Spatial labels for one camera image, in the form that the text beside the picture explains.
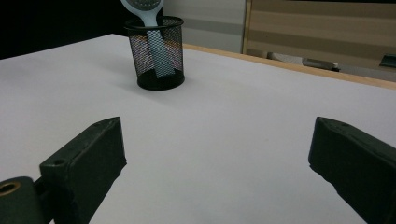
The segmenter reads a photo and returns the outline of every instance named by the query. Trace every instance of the black mesh container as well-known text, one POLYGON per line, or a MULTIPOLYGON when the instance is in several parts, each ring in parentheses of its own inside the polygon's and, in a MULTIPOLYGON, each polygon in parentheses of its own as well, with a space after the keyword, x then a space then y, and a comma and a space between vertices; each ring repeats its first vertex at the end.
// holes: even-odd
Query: black mesh container
POLYGON ((159 17, 158 26, 141 20, 125 22, 134 56, 137 84, 146 90, 165 91, 184 82, 181 25, 177 17, 159 17))

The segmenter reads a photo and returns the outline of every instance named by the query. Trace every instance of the brass insert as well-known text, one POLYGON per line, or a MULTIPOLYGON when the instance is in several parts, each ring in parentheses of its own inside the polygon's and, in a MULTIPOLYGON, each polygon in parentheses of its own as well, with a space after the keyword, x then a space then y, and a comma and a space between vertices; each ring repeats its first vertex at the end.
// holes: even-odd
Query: brass insert
POLYGON ((20 182, 13 181, 13 182, 7 182, 2 185, 0 185, 0 197, 3 197, 5 195, 8 195, 15 190, 17 190, 21 186, 20 182))

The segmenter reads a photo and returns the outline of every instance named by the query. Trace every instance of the mesh pencil cup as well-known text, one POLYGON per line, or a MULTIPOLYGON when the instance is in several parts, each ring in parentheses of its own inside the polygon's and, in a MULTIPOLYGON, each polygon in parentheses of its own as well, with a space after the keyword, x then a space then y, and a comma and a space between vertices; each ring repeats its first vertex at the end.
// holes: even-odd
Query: mesh pencil cup
POLYGON ((157 18, 158 26, 145 27, 141 20, 125 22, 137 84, 150 91, 173 89, 184 82, 181 25, 178 17, 157 18))

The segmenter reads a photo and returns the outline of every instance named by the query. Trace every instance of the black object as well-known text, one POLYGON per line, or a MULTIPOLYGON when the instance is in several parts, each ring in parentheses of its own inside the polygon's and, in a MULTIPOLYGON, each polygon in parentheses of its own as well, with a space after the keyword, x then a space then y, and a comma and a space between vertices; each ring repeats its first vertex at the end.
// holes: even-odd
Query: black object
POLYGON ((103 35, 126 36, 124 22, 138 19, 120 0, 5 0, 0 8, 0 60, 103 35))
POLYGON ((177 17, 159 17, 158 26, 145 27, 141 20, 125 22, 125 29, 131 43, 134 56, 134 67, 137 74, 137 84, 150 91, 165 91, 173 89, 184 82, 183 46, 181 25, 183 20, 177 17), (162 39, 148 38, 149 32, 160 32, 162 39), (162 69, 161 64, 155 64, 151 49, 165 45, 166 53, 158 54, 160 62, 170 62, 174 74, 158 76, 155 67, 162 69))
POLYGON ((367 223, 396 223, 396 148, 344 122, 317 118, 308 160, 367 223))
POLYGON ((125 165, 120 118, 94 123, 40 164, 35 183, 0 183, 0 223, 89 223, 125 165))
POLYGON ((396 68, 396 54, 386 54, 382 58, 380 66, 396 68))

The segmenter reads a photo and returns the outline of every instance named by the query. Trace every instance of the dark background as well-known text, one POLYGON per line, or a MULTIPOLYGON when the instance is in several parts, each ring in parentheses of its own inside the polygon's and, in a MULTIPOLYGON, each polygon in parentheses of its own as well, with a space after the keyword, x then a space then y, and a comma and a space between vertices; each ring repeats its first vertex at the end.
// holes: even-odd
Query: dark background
POLYGON ((120 0, 4 0, 0 59, 102 35, 127 35, 123 24, 136 18, 120 0))

